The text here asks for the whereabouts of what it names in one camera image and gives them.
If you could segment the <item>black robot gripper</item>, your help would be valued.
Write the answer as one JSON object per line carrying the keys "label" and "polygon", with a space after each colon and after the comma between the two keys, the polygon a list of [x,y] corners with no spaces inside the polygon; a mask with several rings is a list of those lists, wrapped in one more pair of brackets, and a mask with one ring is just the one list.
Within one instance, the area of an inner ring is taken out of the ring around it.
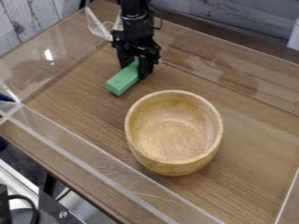
{"label": "black robot gripper", "polygon": [[121,67],[126,68],[138,57],[138,77],[145,79],[159,63],[162,47],[155,42],[155,17],[143,14],[137,17],[121,14],[123,31],[112,31],[112,47]]}

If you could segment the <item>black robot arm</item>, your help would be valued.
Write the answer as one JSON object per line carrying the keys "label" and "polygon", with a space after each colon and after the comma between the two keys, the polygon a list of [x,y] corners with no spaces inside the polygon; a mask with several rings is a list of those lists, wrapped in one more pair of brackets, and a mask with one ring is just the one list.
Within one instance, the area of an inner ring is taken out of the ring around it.
{"label": "black robot arm", "polygon": [[162,47],[155,42],[155,12],[151,0],[118,0],[123,30],[114,29],[112,47],[121,67],[126,68],[138,59],[138,77],[146,78],[159,63]]}

